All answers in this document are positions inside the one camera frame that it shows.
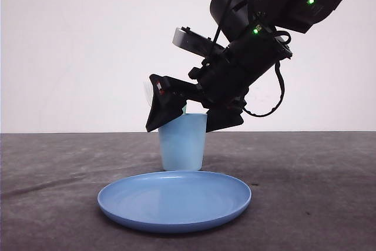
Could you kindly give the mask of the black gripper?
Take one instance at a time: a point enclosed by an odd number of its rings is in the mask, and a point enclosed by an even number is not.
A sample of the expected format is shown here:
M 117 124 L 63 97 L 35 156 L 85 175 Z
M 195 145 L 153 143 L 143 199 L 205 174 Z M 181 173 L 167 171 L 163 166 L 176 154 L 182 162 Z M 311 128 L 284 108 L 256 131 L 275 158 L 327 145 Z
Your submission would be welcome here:
M 206 132 L 242 125 L 242 110 L 228 105 L 244 96 L 268 69 L 278 69 L 280 61 L 292 57 L 290 41 L 288 32 L 244 32 L 225 48 L 213 43 L 202 67 L 189 72 L 197 84 L 151 74 L 153 98 L 146 130 L 151 132 L 178 118 L 187 100 L 209 109 Z

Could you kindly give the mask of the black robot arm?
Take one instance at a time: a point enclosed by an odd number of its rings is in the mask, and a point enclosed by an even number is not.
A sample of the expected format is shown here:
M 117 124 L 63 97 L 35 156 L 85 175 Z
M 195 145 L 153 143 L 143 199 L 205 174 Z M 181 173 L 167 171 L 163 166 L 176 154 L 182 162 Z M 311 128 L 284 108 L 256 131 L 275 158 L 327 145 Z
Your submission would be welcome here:
M 229 44 L 177 28 L 173 43 L 203 58 L 189 72 L 190 82 L 153 74 L 147 131 L 178 118 L 186 102 L 207 110 L 208 132 L 243 123 L 249 86 L 268 69 L 290 58 L 290 31 L 307 32 L 326 19 L 342 0 L 211 0 L 210 13 Z

